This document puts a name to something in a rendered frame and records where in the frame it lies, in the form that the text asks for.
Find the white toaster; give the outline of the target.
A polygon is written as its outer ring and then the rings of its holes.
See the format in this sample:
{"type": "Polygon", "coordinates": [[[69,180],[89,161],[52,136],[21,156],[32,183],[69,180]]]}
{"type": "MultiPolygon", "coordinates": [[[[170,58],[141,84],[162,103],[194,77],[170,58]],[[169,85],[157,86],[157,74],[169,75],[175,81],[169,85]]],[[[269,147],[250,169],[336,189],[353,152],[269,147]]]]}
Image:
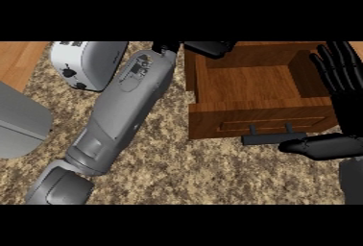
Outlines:
{"type": "Polygon", "coordinates": [[[57,41],[51,60],[67,84],[82,90],[103,91],[126,50],[128,41],[57,41]]]}

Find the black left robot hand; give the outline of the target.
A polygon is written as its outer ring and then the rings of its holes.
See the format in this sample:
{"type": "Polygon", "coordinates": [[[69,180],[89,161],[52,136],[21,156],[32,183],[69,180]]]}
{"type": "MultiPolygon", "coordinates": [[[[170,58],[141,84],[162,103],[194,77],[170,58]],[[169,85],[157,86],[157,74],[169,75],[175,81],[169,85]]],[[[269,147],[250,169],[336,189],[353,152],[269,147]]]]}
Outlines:
{"type": "Polygon", "coordinates": [[[234,51],[235,41],[156,41],[153,50],[162,53],[166,50],[178,53],[181,46],[200,55],[218,60],[234,51]]]}

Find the brown wooden drawer front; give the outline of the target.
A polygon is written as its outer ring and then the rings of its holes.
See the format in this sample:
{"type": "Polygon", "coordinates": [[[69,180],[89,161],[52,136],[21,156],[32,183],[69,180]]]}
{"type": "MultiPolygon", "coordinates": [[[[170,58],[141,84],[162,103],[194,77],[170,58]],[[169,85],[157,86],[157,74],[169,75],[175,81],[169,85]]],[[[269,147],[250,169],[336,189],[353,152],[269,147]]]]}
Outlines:
{"type": "Polygon", "coordinates": [[[328,97],[190,105],[190,139],[280,134],[293,124],[294,132],[321,133],[339,125],[328,97]]]}

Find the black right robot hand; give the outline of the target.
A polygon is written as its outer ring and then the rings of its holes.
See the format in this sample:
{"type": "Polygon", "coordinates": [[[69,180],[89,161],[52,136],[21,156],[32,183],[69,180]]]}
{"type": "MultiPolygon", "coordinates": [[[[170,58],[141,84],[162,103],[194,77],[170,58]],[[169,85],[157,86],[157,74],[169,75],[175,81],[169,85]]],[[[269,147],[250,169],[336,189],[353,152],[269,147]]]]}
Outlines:
{"type": "Polygon", "coordinates": [[[328,41],[309,58],[327,86],[342,133],[284,141],[278,149],[312,160],[363,157],[363,61],[347,41],[328,41]]]}

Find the brown wooden open drawer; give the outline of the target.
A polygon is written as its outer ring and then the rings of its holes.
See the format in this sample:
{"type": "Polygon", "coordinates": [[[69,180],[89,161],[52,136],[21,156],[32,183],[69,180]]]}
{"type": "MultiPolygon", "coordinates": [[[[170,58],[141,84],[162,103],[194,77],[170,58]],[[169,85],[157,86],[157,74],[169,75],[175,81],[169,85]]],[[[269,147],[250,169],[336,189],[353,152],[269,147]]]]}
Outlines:
{"type": "Polygon", "coordinates": [[[241,41],[212,59],[185,51],[187,88],[195,93],[193,113],[259,109],[333,112],[328,91],[309,61],[318,41],[241,41]]]}

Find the grey rounded appliance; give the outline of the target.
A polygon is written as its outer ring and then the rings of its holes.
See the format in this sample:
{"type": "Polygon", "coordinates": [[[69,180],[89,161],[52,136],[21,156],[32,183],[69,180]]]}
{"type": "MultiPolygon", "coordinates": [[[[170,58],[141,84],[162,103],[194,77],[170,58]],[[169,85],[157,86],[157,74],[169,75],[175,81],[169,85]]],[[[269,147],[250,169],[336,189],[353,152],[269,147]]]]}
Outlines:
{"type": "Polygon", "coordinates": [[[52,125],[49,109],[0,82],[0,158],[27,155],[46,140],[52,125]]]}

